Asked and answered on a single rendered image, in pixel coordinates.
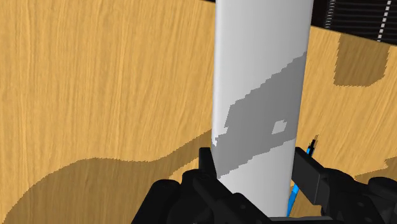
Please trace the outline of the black ribbed panel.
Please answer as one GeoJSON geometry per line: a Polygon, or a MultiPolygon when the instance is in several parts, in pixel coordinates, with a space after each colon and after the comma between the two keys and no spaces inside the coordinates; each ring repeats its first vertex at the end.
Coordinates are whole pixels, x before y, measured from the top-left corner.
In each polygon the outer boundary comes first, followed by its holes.
{"type": "Polygon", "coordinates": [[[314,0],[311,25],[397,46],[397,0],[314,0]]]}

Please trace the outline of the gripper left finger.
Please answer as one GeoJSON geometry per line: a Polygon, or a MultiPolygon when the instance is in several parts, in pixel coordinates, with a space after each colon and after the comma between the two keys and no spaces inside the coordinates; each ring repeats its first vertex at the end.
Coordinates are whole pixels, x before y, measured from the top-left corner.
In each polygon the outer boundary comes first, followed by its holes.
{"type": "Polygon", "coordinates": [[[270,224],[243,194],[217,179],[210,148],[198,154],[199,167],[184,172],[182,182],[152,184],[131,224],[270,224]]]}

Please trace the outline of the tall white cylinder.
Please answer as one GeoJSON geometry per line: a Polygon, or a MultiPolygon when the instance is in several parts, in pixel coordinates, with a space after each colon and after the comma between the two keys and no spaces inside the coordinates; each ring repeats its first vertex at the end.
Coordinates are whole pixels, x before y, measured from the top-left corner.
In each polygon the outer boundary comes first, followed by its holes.
{"type": "Polygon", "coordinates": [[[215,1],[218,179],[267,216],[285,216],[314,0],[215,1]]]}

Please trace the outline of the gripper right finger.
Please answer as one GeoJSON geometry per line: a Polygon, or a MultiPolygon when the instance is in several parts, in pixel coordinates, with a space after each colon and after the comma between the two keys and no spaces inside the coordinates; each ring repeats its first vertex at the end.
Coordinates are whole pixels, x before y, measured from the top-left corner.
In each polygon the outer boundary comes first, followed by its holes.
{"type": "Polygon", "coordinates": [[[363,184],[296,147],[291,179],[323,216],[340,224],[397,224],[397,181],[391,178],[363,184]]]}

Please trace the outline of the blue pen with black tip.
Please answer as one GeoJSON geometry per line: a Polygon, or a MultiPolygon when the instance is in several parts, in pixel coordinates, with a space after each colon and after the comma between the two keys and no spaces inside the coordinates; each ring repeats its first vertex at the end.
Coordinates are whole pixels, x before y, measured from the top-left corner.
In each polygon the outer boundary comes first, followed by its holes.
{"type": "MultiPolygon", "coordinates": [[[[306,154],[308,154],[310,157],[313,155],[314,150],[315,150],[315,143],[316,143],[316,138],[314,138],[312,140],[312,142],[310,143],[310,145],[308,146],[307,150],[306,150],[306,154]]],[[[297,184],[293,185],[292,191],[290,193],[289,196],[289,200],[288,200],[288,208],[287,208],[287,212],[286,212],[286,216],[289,217],[291,210],[293,208],[293,205],[295,203],[297,194],[299,192],[299,187],[297,186],[297,184]]]]}

